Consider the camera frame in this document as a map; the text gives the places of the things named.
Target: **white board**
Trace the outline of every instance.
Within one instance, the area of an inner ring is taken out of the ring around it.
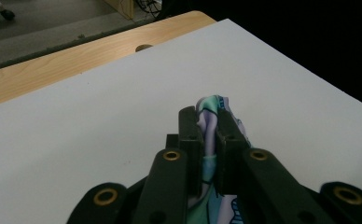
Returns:
[[[362,104],[224,20],[0,104],[0,223],[65,223],[89,189],[134,184],[213,94],[300,184],[362,189]]]

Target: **wooden table edge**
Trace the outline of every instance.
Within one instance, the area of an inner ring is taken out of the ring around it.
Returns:
[[[144,44],[157,45],[216,21],[190,11],[116,35],[64,49],[0,69],[0,104],[94,67],[135,53]]]

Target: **gray floor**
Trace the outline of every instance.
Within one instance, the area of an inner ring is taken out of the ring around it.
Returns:
[[[0,15],[0,63],[99,34],[124,31],[152,22],[153,16],[134,4],[127,20],[104,0],[2,0],[16,15]]]

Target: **wheel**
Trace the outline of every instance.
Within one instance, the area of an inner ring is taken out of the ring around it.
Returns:
[[[7,21],[12,21],[13,18],[15,17],[15,13],[13,13],[10,10],[2,10],[0,11],[1,15],[4,17],[4,19],[6,19]]]

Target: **patterned cloth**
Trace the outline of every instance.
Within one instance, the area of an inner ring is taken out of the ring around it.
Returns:
[[[199,117],[198,125],[204,138],[204,157],[202,160],[202,195],[199,198],[188,199],[188,223],[189,224],[240,224],[243,223],[240,216],[236,195],[221,196],[216,193],[213,177],[216,171],[216,125],[217,111],[226,109],[230,113],[228,97],[213,95],[201,98],[196,104]],[[233,116],[239,130],[248,138],[245,128],[239,119]]]

